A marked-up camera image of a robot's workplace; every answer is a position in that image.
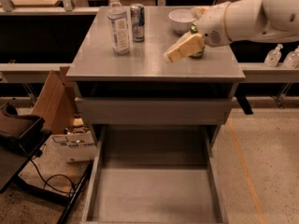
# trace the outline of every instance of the white bottle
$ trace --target white bottle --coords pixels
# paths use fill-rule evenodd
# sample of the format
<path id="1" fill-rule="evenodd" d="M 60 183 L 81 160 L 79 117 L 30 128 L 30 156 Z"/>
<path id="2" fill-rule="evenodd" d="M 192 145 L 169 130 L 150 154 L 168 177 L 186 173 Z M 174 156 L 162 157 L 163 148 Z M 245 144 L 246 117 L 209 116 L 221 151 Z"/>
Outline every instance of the white bottle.
<path id="1" fill-rule="evenodd" d="M 112 48 L 122 55 L 130 50 L 128 14 L 120 0 L 110 0 L 107 11 Z"/>
<path id="2" fill-rule="evenodd" d="M 295 51 L 289 52 L 283 61 L 283 66 L 294 69 L 299 64 L 299 46 Z"/>
<path id="3" fill-rule="evenodd" d="M 282 44 L 278 44 L 275 49 L 271 49 L 265 58 L 264 63 L 271 67 L 277 66 L 281 57 L 280 49 L 282 48 Z"/>

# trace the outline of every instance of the soda can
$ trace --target soda can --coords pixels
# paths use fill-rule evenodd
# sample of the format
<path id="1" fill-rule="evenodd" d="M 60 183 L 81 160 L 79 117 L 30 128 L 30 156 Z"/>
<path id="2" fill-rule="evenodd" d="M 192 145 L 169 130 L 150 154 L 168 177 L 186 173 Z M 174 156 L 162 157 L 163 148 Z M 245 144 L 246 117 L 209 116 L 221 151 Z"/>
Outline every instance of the soda can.
<path id="1" fill-rule="evenodd" d="M 131 4 L 132 37 L 134 41 L 144 40 L 144 6 L 142 4 Z"/>

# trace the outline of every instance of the cabinet top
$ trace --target cabinet top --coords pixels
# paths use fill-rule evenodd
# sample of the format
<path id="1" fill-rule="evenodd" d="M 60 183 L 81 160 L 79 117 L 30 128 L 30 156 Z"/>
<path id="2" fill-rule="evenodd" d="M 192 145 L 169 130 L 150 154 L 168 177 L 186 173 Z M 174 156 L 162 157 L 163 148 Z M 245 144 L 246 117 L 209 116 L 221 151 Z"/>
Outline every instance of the cabinet top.
<path id="1" fill-rule="evenodd" d="M 169 12 L 174 9 L 178 7 L 145 7 L 145 41 L 134 42 L 130 31 L 130 52 L 117 55 L 112 49 L 106 18 L 107 7 L 101 7 L 71 64 L 67 77 L 72 81 L 243 80 L 244 74 L 229 46 L 219 48 L 206 46 L 201 59 L 188 57 L 175 63 L 164 62 L 164 52 L 179 39 L 168 19 Z"/>

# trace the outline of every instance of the drawer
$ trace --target drawer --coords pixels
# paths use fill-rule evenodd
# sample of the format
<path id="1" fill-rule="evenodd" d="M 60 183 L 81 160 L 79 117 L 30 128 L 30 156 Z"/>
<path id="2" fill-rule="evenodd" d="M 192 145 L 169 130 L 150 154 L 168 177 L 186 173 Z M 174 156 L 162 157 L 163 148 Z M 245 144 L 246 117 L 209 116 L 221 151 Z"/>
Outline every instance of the drawer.
<path id="1" fill-rule="evenodd" d="M 102 128 L 83 223 L 227 223 L 204 126 Z"/>
<path id="2" fill-rule="evenodd" d="M 86 123 L 224 124 L 231 99 L 77 98 Z"/>

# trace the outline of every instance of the white box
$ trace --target white box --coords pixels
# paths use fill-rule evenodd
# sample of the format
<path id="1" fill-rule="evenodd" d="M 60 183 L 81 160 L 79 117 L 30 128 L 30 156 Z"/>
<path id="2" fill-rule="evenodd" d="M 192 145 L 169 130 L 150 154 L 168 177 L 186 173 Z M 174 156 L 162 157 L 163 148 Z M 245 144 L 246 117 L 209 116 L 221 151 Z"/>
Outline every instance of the white box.
<path id="1" fill-rule="evenodd" d="M 50 137 L 50 141 L 66 162 L 94 159 L 96 145 L 90 133 L 55 134 Z"/>

